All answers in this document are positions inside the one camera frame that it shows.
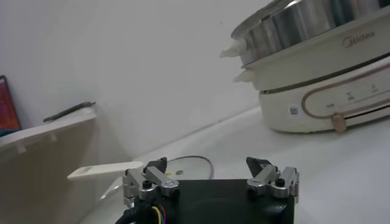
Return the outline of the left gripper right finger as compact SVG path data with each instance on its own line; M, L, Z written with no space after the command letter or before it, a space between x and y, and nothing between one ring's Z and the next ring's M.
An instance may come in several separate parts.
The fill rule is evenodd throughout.
M252 178L246 181L248 194L262 197L269 194L277 199L299 199L299 172L295 167L280 170L266 159L246 158Z

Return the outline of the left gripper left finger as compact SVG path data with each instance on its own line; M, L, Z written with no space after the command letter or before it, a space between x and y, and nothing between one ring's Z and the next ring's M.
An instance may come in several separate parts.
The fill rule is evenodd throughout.
M178 198L180 183L166 176L167 166L167 157L162 157L149 161L142 169L125 170L122 177L124 199L152 201L157 198L157 194L163 198Z

